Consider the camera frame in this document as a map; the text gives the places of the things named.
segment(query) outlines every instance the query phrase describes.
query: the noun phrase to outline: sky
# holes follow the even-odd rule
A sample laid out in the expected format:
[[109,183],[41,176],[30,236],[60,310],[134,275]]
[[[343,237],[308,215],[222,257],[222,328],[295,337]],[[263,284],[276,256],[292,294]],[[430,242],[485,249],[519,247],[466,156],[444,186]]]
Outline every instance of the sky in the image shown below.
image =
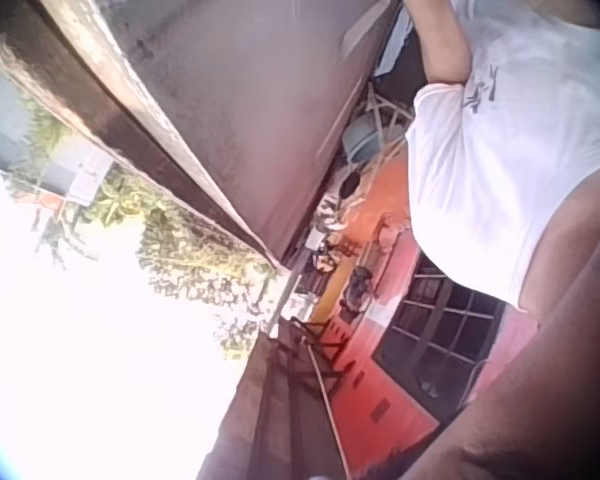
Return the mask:
[[33,255],[33,218],[0,179],[0,461],[16,479],[195,478],[243,369],[214,307],[150,289],[137,224],[63,271]]

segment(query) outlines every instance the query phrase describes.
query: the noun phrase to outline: window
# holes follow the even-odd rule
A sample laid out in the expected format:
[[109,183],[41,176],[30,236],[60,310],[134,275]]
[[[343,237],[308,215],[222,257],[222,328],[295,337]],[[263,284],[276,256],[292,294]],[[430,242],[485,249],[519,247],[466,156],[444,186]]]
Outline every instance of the window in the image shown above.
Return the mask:
[[455,412],[495,339],[504,303],[449,280],[424,254],[375,361],[438,419]]

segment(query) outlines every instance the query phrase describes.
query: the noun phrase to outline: white t-shirt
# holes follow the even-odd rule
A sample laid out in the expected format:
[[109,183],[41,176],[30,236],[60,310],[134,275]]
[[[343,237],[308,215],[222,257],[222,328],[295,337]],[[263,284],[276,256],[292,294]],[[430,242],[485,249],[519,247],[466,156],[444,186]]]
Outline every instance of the white t-shirt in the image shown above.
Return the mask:
[[518,306],[552,215],[600,169],[600,31],[462,3],[466,86],[427,85],[407,132],[414,236],[457,283]]

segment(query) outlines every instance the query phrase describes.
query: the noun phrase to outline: bright sky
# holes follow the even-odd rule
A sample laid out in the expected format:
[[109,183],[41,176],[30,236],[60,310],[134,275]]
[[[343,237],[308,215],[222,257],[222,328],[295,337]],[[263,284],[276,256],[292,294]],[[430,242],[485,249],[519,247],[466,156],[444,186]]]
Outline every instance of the bright sky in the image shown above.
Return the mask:
[[0,179],[0,456],[22,479],[195,478],[242,369],[213,311],[150,290],[137,226],[65,272],[32,256],[33,215]]

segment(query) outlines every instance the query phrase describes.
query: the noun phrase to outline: window frame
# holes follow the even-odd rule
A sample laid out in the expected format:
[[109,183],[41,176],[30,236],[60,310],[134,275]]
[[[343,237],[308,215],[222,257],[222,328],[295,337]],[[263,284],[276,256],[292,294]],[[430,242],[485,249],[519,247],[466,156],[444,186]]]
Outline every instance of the window frame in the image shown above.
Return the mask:
[[[470,391],[473,385],[475,385],[475,382],[479,376],[479,371],[484,366],[485,360],[491,353],[491,349],[500,328],[502,314],[506,308],[506,304],[498,300],[492,315],[472,312],[470,311],[472,306],[471,302],[473,301],[475,294],[479,294],[479,292],[474,292],[473,290],[467,289],[470,292],[470,298],[464,310],[447,307],[453,286],[455,284],[441,272],[421,273],[421,270],[423,269],[423,263],[427,261],[430,262],[421,252],[416,263],[414,274],[411,277],[407,293],[402,297],[400,304],[398,305],[398,308],[391,319],[391,322],[387,326],[382,338],[374,350],[372,358],[378,367],[380,367],[389,377],[391,377],[391,379],[396,382],[400,388],[402,388],[411,398],[418,402],[418,404],[422,406],[428,413],[433,415],[438,420],[444,420],[452,415],[460,405],[452,405],[450,401],[445,402],[442,399],[433,398],[428,395],[419,383],[418,377],[415,373],[416,368],[420,365],[427,348],[431,347],[434,350],[445,354],[443,363],[435,367],[437,370],[436,379],[440,378],[440,376],[443,374],[448,358],[456,358],[456,360],[469,364],[472,368],[472,373],[469,374],[465,383],[465,391]],[[442,280],[442,285],[439,287],[439,291],[437,292],[437,296],[435,298],[435,304],[426,304],[408,299],[412,293],[412,289],[416,285],[416,280],[421,278],[439,278]],[[415,305],[420,308],[427,308],[431,310],[426,319],[424,329],[419,336],[407,330],[411,321],[413,321],[413,318],[408,320],[406,326],[396,325],[397,321],[403,319],[404,305]],[[438,329],[438,326],[440,325],[440,322],[442,321],[443,314],[445,312],[462,315],[458,329],[454,334],[454,338],[446,348],[433,343],[434,335]],[[487,334],[482,342],[478,355],[475,357],[475,360],[452,351],[453,348],[457,346],[463,328],[467,325],[467,319],[471,317],[488,318],[491,321]],[[413,351],[409,354],[403,366],[400,368],[400,375],[397,375],[396,368],[386,365],[382,358],[382,348],[384,346],[384,342],[387,340],[389,335],[395,334],[393,332],[396,332],[407,338],[411,338],[411,340],[417,342]]]

